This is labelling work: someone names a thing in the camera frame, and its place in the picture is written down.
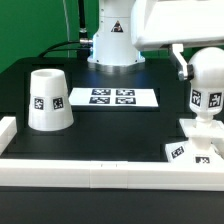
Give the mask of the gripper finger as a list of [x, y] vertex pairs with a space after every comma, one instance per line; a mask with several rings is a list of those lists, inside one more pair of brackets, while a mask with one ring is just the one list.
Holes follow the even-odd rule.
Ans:
[[194, 78], [193, 66], [188, 64], [182, 56], [183, 50], [184, 47], [182, 44], [172, 44], [170, 46], [170, 60], [177, 69], [180, 81], [191, 80]]

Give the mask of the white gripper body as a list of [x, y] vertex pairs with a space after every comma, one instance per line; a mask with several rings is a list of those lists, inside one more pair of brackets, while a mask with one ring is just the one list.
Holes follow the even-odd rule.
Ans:
[[136, 0], [131, 40], [139, 51], [224, 44], [224, 0]]

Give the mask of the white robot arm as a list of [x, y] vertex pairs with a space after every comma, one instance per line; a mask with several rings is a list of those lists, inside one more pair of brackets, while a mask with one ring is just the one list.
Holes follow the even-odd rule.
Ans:
[[168, 49], [181, 80], [193, 77], [182, 51], [224, 44], [224, 0], [99, 0], [99, 28], [88, 62], [125, 71], [141, 53]]

